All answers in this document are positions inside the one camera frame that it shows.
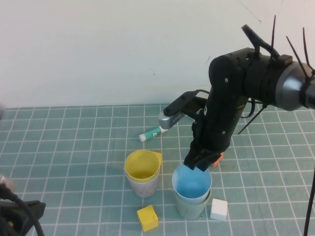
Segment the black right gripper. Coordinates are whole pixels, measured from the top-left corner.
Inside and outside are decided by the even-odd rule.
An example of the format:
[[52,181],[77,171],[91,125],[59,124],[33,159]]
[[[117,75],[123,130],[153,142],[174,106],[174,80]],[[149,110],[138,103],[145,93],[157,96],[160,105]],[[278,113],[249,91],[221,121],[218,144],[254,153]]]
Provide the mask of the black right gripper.
[[192,126],[193,141],[184,165],[206,171],[230,146],[231,136],[244,110],[243,97],[209,97]]

